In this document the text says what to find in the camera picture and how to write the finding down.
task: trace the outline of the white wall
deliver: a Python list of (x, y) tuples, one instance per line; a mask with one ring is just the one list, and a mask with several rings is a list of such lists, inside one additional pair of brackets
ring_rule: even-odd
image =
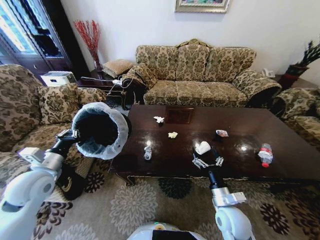
[[(213, 46), (246, 46), (257, 51), (252, 68), (286, 71), (298, 62), (309, 40), (320, 34), (319, 0), (231, 0), (226, 14), (175, 13), (175, 0), (61, 0), (69, 21), (95, 20), (102, 32), (102, 63), (135, 60), (138, 45), (173, 46), (197, 38)], [(78, 33), (85, 61), (93, 61)], [(302, 78), (320, 85), (320, 60)]]

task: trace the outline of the white cup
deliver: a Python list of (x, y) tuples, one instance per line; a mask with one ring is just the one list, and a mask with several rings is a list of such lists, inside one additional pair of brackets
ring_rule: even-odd
[(195, 148), (195, 151), (197, 154), (202, 155), (202, 154), (208, 152), (210, 149), (211, 149), (211, 147), (210, 147), (209, 143), (207, 143), (206, 141), (203, 141), (200, 143), (199, 146), (197, 146)]

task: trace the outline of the painting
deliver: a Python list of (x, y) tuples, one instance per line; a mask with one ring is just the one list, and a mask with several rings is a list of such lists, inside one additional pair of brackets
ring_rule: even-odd
[(176, 12), (226, 13), (231, 0), (175, 0)]

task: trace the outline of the potted plant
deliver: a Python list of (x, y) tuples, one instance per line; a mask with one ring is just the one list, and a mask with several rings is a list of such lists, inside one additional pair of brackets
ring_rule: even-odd
[(288, 67), (285, 74), (280, 78), (278, 83), (282, 86), (282, 90), (286, 90), (292, 86), (292, 84), (298, 80), (298, 78), (309, 69), (308, 65), (313, 61), (320, 58), (320, 42), (318, 45), (314, 45), (311, 40), (308, 46), (304, 50), (304, 56), (302, 61), (292, 64)]
[(91, 21), (74, 21), (75, 28), (82, 37), (84, 43), (86, 44), (94, 62), (94, 67), (97, 72), (102, 71), (102, 66), (98, 57), (98, 42), (101, 34), (100, 26), (97, 22)]

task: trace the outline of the floral patterned sofa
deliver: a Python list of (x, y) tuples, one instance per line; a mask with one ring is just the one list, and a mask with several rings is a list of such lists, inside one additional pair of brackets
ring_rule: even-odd
[[(56, 142), (55, 136), (65, 129), (71, 128), (73, 114), (81, 105), (106, 100), (103, 91), (96, 88), (77, 88), (75, 83), (55, 87), (62, 92), (63, 97), (53, 92), (45, 99), (46, 116), (42, 115), (39, 89), (47, 91), (49, 87), (41, 82), (26, 68), (20, 65), (0, 66), (0, 195), (7, 184), (16, 176), (29, 170), (29, 163), (18, 156), (17, 152), (25, 147), (38, 147), (45, 151), (52, 148)], [(71, 108), (70, 96), (74, 95), (77, 106)], [(52, 111), (60, 110), (66, 105), (66, 112), (58, 116), (63, 121), (53, 118)], [(55, 124), (43, 124), (47, 120)], [(71, 147), (65, 162), (75, 172), (86, 178), (93, 158), (81, 155), (75, 146)], [(54, 192), (47, 201), (66, 202), (65, 194), (55, 186)]]
[(122, 76), (144, 88), (148, 105), (260, 107), (281, 86), (248, 69), (256, 52), (247, 47), (211, 47), (192, 39), (177, 46), (141, 45), (136, 62), (146, 64), (157, 79), (152, 88), (133, 66)]
[(270, 109), (320, 151), (320, 88), (290, 88), (277, 95)]

